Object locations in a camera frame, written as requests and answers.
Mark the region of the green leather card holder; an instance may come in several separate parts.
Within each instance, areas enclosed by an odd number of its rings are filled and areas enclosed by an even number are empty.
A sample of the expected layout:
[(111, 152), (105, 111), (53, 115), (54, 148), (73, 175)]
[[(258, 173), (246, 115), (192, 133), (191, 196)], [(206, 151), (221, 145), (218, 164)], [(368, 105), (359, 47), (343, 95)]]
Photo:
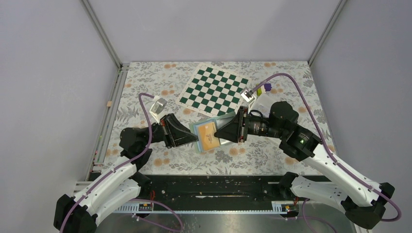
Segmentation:
[(217, 138), (214, 134), (234, 116), (235, 113), (231, 112), (222, 116), (211, 117), (189, 124), (190, 132), (198, 138), (194, 143), (196, 152), (203, 153), (216, 149), (222, 145), (232, 144), (233, 142)]

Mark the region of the orange credit card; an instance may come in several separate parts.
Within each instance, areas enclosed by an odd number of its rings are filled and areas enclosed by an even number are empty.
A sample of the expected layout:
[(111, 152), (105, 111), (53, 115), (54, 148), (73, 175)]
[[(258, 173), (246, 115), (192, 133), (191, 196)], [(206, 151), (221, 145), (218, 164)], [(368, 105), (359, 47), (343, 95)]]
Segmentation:
[(196, 127), (201, 151), (208, 151), (219, 147), (220, 140), (214, 136), (217, 131), (214, 121), (204, 122)]

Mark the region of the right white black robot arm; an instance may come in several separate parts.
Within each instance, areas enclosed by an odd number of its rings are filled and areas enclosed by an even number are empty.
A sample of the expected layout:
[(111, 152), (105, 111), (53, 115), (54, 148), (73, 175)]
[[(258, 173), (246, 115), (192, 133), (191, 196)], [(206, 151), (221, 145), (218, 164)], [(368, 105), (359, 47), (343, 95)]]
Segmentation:
[(231, 121), (215, 132), (215, 137), (234, 143), (244, 142), (250, 135), (278, 138), (279, 148), (287, 156), (311, 166), (331, 181), (326, 185), (287, 172), (278, 184), (283, 199), (321, 202), (341, 211), (364, 229), (374, 228), (383, 220), (385, 204), (392, 197), (394, 187), (356, 172), (335, 156), (316, 134), (300, 126), (298, 117), (285, 101), (273, 103), (268, 117), (242, 106)]

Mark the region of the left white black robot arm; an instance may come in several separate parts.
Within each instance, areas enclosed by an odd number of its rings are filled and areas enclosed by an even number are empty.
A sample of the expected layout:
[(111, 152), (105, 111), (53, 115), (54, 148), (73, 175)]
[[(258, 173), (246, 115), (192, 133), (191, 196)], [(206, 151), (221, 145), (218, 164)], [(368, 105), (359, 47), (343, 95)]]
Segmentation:
[(151, 143), (167, 148), (198, 141), (174, 114), (147, 128), (125, 128), (120, 133), (122, 152), (105, 173), (74, 196), (63, 195), (57, 203), (53, 225), (61, 233), (93, 233), (128, 200), (149, 197), (150, 179), (139, 173), (151, 156)]

